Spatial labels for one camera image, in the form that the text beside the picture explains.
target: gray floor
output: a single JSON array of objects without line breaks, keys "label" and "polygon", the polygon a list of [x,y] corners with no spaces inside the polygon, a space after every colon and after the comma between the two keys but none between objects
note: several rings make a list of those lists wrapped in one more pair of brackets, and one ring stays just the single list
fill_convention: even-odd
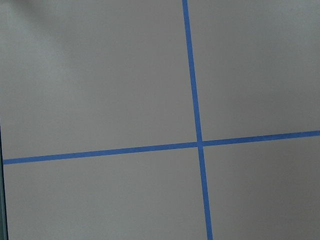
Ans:
[{"label": "gray floor", "polygon": [[[188,10],[204,141],[320,130],[320,0]],[[181,0],[3,0],[0,22],[5,160],[197,141]],[[317,239],[319,141],[206,146],[214,239]],[[196,144],[5,165],[9,240],[206,240],[203,173]]]}]

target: blue grid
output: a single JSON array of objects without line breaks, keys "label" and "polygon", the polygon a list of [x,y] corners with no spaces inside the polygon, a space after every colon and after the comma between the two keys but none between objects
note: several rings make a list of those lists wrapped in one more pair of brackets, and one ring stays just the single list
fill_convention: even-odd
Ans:
[{"label": "blue grid", "polygon": [[202,196],[203,196],[207,239],[213,240],[214,237],[213,237],[211,215],[210,215],[210,204],[209,204],[209,195],[208,195],[208,186],[207,186],[204,147],[317,137],[317,136],[320,136],[320,130],[203,141],[200,111],[199,111],[198,91],[197,91],[197,83],[196,83],[195,64],[194,64],[193,47],[192,47],[192,38],[191,38],[191,29],[190,29],[188,0],[182,0],[182,7],[183,7],[185,38],[186,38],[186,47],[187,47],[187,55],[188,55],[188,63],[189,63],[191,92],[192,92],[192,100],[193,100],[193,112],[194,112],[195,130],[196,130],[195,142],[183,142],[183,143],[174,143],[174,144],[150,145],[150,146],[108,149],[108,150],[99,150],[99,151],[86,151],[86,152],[75,152],[75,153],[65,153],[65,154],[11,158],[11,159],[4,159],[3,164],[11,165],[11,164],[22,164],[22,163],[32,163],[32,162],[53,161],[53,160],[65,160],[65,159],[89,158],[89,157],[97,157],[97,156],[109,156],[109,155],[120,155],[120,154],[130,154],[130,153],[143,153],[143,152],[165,151],[165,150],[174,150],[174,149],[197,148],[199,166],[200,166],[200,175],[201,175]]}]

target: gray tile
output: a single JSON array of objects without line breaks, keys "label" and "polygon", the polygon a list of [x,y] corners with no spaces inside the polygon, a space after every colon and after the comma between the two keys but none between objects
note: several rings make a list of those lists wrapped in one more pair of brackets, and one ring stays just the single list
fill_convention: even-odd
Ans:
[{"label": "gray tile", "polygon": [[180,0],[4,1],[4,158],[196,139]]},{"label": "gray tile", "polygon": [[206,147],[216,240],[320,236],[320,138]]},{"label": "gray tile", "polygon": [[196,148],[4,166],[10,239],[205,240]]},{"label": "gray tile", "polygon": [[320,129],[320,1],[189,0],[205,140]]}]

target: horizontal blue line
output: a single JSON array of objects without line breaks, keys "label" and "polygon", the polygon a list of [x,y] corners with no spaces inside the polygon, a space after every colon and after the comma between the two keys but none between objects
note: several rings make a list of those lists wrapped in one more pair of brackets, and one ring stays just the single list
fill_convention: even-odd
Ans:
[{"label": "horizontal blue line", "polygon": [[[282,139],[317,137],[317,136],[320,136],[320,130],[211,140],[211,141],[203,141],[200,144],[204,147],[208,147],[208,146],[242,144],[242,143],[282,140]],[[187,149],[187,148],[196,148],[196,147],[198,147],[197,142],[174,143],[174,144],[154,145],[154,146],[139,146],[139,147],[120,148],[120,149],[101,150],[101,151],[86,151],[86,152],[65,153],[65,154],[46,155],[46,156],[11,158],[11,159],[3,160],[3,164],[4,165],[22,164],[22,163],[32,163],[32,162],[42,162],[42,161],[52,161],[52,160],[143,153],[143,152],[153,152],[153,151],[162,151],[162,150]]]},{"label": "horizontal blue line", "polygon": [[282,133],[282,134],[263,135],[263,136],[248,136],[248,137],[238,137],[238,138],[229,138],[229,139],[220,139],[220,140],[210,140],[210,141],[203,141],[202,144],[204,147],[207,147],[207,146],[217,146],[217,145],[273,141],[273,140],[282,140],[282,139],[307,138],[307,137],[316,137],[316,136],[320,136],[320,130]]},{"label": "horizontal blue line", "polygon": [[174,143],[174,144],[154,145],[154,146],[129,147],[129,148],[120,148],[120,149],[111,149],[111,150],[65,153],[65,154],[46,155],[46,156],[30,156],[30,157],[6,159],[3,161],[3,164],[4,165],[22,164],[22,163],[32,163],[32,162],[42,162],[42,161],[52,161],[52,160],[62,160],[62,159],[77,159],[77,158],[89,158],[89,157],[97,157],[97,156],[143,153],[143,152],[153,152],[153,151],[162,151],[162,150],[195,148],[197,146],[198,145],[196,142],[185,142],[185,143]]}]

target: blue tape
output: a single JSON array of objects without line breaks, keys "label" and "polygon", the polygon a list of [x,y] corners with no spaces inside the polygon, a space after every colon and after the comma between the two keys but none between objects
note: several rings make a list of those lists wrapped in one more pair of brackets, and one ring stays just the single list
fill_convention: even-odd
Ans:
[{"label": "blue tape", "polygon": [[211,140],[211,141],[203,141],[202,144],[203,146],[207,147],[207,146],[242,144],[242,143],[264,142],[264,141],[274,141],[274,140],[282,140],[282,139],[297,139],[297,138],[307,138],[307,137],[317,137],[317,136],[320,136],[320,130]]},{"label": "blue tape", "polygon": [[187,0],[182,0],[182,7],[183,7],[183,17],[184,17],[186,49],[188,53],[188,62],[189,62],[191,92],[192,92],[192,100],[193,100],[196,141],[198,145],[198,156],[199,156],[199,165],[200,165],[200,176],[201,176],[202,197],[203,197],[203,205],[204,205],[206,235],[207,235],[207,240],[213,240],[214,237],[212,232],[212,224],[211,224],[211,216],[210,216],[210,204],[209,204],[209,195],[208,195],[208,186],[207,186],[205,154],[204,154],[204,147],[202,145],[203,141],[202,141],[202,131],[201,131],[201,122],[200,122],[200,110],[199,110],[196,72],[195,72],[195,63],[194,63],[194,54],[193,54],[193,48],[192,48],[190,19],[189,19],[189,10],[188,10]]},{"label": "blue tape", "polygon": [[120,149],[111,149],[111,150],[65,153],[65,154],[46,155],[46,156],[31,156],[31,157],[7,159],[3,161],[3,164],[4,165],[22,164],[22,163],[43,162],[43,161],[62,160],[62,159],[77,159],[77,158],[89,158],[89,157],[97,157],[97,156],[154,152],[154,151],[162,151],[162,150],[187,149],[187,148],[196,148],[197,146],[198,144],[196,142],[185,142],[185,143],[174,143],[174,144],[165,144],[165,145],[129,147],[129,148],[120,148]]}]

